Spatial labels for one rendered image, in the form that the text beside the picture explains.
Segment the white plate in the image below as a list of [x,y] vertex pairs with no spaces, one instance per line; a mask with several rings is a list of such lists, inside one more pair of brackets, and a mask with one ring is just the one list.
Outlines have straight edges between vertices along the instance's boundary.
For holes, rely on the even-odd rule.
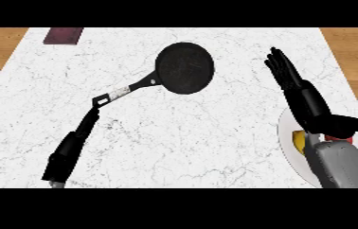
[[295,173],[301,176],[301,178],[310,184],[310,186],[321,188],[320,180],[317,178],[317,175],[311,171],[305,156],[299,153],[299,151],[295,148],[293,132],[301,130],[302,128],[295,121],[292,110],[286,109],[279,118],[279,127],[277,127],[281,150],[283,150],[287,162],[295,170]]

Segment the black frying pan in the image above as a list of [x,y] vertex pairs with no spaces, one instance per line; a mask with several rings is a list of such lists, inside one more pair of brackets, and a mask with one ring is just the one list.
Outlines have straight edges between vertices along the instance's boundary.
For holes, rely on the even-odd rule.
[[206,48],[194,43],[175,43],[157,56],[156,70],[134,84],[95,97],[92,106],[101,108],[142,87],[156,85],[175,94],[194,94],[207,87],[213,76],[215,60]]

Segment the yellow and red bell pepper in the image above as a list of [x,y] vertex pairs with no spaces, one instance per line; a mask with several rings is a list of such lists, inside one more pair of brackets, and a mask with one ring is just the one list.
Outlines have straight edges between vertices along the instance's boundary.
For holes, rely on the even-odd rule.
[[352,143],[352,137],[342,139],[327,134],[315,134],[313,140],[307,140],[305,131],[293,131],[293,143],[302,155],[307,152],[324,153],[336,150],[357,149]]

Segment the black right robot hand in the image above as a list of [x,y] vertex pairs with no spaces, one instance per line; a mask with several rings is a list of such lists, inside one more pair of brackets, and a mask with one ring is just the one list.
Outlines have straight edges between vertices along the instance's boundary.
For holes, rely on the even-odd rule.
[[358,118],[333,114],[313,82],[304,79],[284,52],[270,49],[265,65],[284,92],[295,120],[304,131],[341,139],[358,132]]

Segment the dark maroon flat block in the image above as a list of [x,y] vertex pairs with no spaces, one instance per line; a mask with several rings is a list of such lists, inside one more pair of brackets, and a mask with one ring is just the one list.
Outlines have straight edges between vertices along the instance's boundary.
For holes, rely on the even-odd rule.
[[52,27],[43,43],[45,44],[77,44],[83,33],[82,27]]

